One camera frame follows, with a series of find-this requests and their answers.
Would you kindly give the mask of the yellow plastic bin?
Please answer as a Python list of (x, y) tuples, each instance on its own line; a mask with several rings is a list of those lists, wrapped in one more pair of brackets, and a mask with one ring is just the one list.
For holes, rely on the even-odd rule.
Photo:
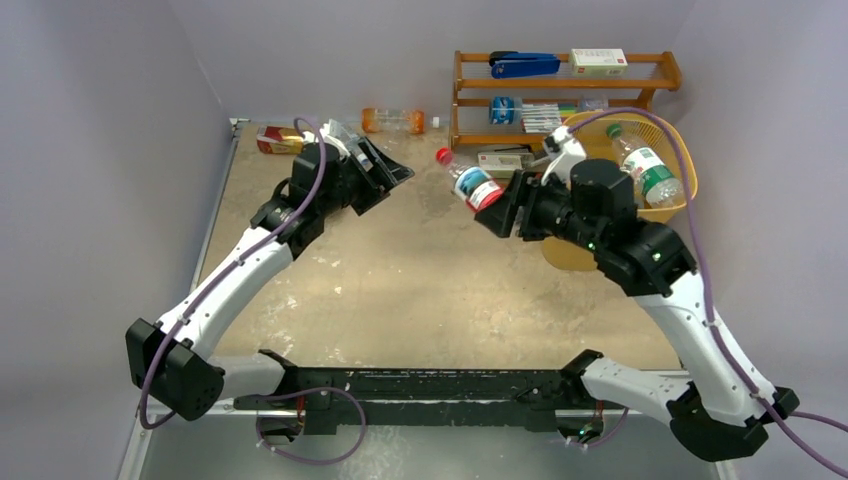
[(679, 132), (640, 108), (578, 113), (543, 136), (544, 180), (563, 179), (578, 161), (606, 159), (634, 180), (642, 219), (668, 223), (698, 191), (693, 160)]

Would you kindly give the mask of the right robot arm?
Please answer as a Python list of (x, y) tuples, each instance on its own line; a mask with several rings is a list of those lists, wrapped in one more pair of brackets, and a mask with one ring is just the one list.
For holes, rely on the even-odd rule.
[(587, 350), (563, 368), (569, 404), (600, 400), (638, 411), (708, 462), (753, 455), (767, 441), (767, 425), (798, 408), (797, 395), (757, 371), (707, 304), (705, 279), (678, 233), (637, 214), (633, 180), (614, 162), (581, 161), (568, 181), (518, 171), (475, 220), (500, 238), (553, 237), (589, 252), (653, 319), (687, 371), (673, 379)]

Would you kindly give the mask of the red label bottle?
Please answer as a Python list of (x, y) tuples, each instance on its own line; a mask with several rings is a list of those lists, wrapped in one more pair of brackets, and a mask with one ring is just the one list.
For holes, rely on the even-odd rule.
[(454, 194), (473, 213), (487, 209), (503, 196), (504, 188), (471, 157), (441, 148), (435, 158), (450, 175)]

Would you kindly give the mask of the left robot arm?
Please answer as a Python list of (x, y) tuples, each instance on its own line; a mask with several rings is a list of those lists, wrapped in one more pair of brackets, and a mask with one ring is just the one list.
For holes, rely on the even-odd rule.
[(351, 147), (330, 136), (307, 144), (207, 278), (157, 321), (139, 318), (126, 331), (142, 425), (161, 424), (147, 418), (150, 399), (186, 421), (233, 397), (260, 395), (275, 409), (292, 405), (298, 382), (279, 355), (215, 358), (217, 344), (262, 288), (324, 233), (329, 216), (345, 208), (363, 215), (414, 174), (367, 138)]

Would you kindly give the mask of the green label bottle green cap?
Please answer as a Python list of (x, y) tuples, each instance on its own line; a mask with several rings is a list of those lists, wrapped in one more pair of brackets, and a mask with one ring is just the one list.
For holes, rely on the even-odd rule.
[(641, 137), (619, 123), (606, 129), (620, 169), (634, 180), (635, 191), (652, 208), (672, 208), (684, 202), (682, 182)]

